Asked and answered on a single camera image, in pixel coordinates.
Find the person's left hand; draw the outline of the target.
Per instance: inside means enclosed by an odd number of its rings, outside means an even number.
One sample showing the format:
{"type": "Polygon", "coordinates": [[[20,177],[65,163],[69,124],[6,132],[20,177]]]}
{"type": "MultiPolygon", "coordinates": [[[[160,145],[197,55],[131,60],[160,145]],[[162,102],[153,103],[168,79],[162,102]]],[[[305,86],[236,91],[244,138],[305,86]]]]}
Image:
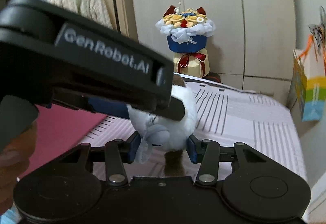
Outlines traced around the person's left hand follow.
{"type": "Polygon", "coordinates": [[[29,159],[35,151],[36,139],[37,123],[34,121],[1,153],[1,214],[4,214],[13,204],[13,189],[17,178],[29,168],[29,159]]]}

